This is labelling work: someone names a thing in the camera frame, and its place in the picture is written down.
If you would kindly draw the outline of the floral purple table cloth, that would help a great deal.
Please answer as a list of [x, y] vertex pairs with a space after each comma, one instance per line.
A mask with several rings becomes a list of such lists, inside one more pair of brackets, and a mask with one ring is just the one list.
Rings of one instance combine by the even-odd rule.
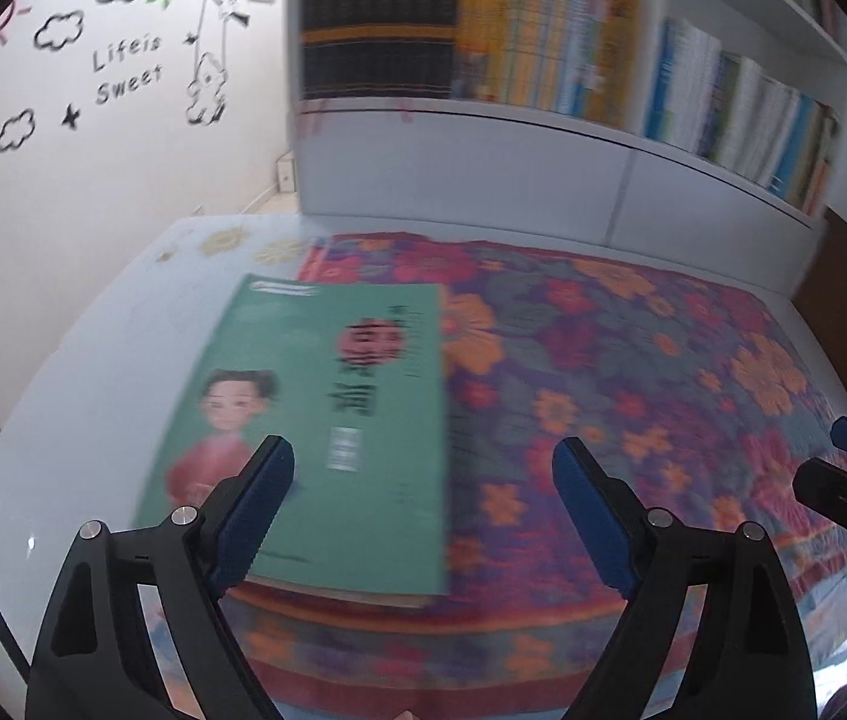
[[316, 242], [300, 278], [440, 288], [449, 592], [421, 610], [364, 611], [236, 590], [225, 610], [272, 699], [360, 718], [565, 709], [622, 610], [552, 484], [565, 436], [687, 525], [760, 523], [812, 660], [847, 639], [847, 533], [791, 491], [801, 461], [833, 457], [832, 408], [754, 294], [649, 266], [401, 232]]

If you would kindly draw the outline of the green poetry book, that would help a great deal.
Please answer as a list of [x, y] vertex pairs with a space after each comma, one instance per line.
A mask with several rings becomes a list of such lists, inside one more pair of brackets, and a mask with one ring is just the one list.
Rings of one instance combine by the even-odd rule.
[[437, 286], [246, 277], [168, 421], [137, 523], [204, 504], [269, 436], [295, 470], [251, 580], [376, 605], [446, 593]]

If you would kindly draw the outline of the row of yellow books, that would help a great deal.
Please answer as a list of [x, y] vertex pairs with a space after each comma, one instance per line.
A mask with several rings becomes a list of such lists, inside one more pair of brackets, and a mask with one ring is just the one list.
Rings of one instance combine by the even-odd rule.
[[458, 0], [449, 94], [624, 127], [640, 0]]

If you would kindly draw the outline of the row of colourful shelf books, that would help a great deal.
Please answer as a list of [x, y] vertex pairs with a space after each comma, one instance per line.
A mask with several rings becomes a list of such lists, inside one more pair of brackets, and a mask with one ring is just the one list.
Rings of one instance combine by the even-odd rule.
[[643, 135], [758, 185], [807, 216], [821, 208], [840, 117], [680, 18], [661, 28]]

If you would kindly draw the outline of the white bookshelf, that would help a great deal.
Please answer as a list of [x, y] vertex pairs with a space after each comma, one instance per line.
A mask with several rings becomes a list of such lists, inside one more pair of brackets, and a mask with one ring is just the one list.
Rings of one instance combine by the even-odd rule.
[[293, 148], [311, 215], [528, 232], [785, 294], [814, 257], [827, 188], [807, 216], [643, 127], [669, 18], [832, 106], [841, 124], [847, 19], [835, 0], [640, 0], [620, 128], [453, 96], [303, 98], [300, 5], [287, 0]]

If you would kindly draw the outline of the row of black books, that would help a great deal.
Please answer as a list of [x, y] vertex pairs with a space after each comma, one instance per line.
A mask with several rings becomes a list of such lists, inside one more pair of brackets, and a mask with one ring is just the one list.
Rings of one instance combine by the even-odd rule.
[[451, 96], [459, 0], [302, 0], [302, 96]]

